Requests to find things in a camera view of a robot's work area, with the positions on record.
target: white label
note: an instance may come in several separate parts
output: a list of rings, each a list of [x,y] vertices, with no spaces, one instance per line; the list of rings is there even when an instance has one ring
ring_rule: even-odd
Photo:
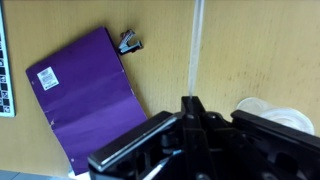
[[[37,75],[45,91],[59,84],[59,81],[51,67],[39,72]]]

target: purple folder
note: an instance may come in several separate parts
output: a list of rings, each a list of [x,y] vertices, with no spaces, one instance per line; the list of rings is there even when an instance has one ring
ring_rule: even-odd
[[[104,27],[26,73],[76,175],[90,153],[146,120]]]

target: wood grain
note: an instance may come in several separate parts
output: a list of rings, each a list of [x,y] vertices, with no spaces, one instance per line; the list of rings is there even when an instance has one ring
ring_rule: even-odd
[[[25,70],[98,26],[128,28],[145,48],[121,57],[149,116],[187,95],[193,1],[5,1],[17,116],[0,119],[0,169],[66,176],[69,163]],[[246,97],[306,114],[320,135],[320,3],[207,1],[196,93],[230,113]]]

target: metal clip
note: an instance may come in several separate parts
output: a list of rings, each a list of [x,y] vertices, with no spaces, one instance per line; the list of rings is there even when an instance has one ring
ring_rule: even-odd
[[[122,40],[121,40],[119,47],[118,47],[120,55],[129,53],[129,52],[133,53],[136,50],[143,48],[141,41],[137,41],[137,43],[135,45],[132,45],[132,46],[129,45],[128,42],[130,41],[130,39],[134,35],[135,35],[135,33],[131,29],[129,29],[127,32],[121,33],[120,36],[121,36]]]

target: clear plastic tube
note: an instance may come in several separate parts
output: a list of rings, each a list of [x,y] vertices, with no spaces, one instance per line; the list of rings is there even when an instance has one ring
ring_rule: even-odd
[[[190,49],[189,61],[189,77],[188,77],[188,91],[190,98],[196,85],[197,71],[199,64],[199,54],[201,45],[201,33],[203,22],[204,0],[195,0],[193,26],[192,26],[192,39]]]

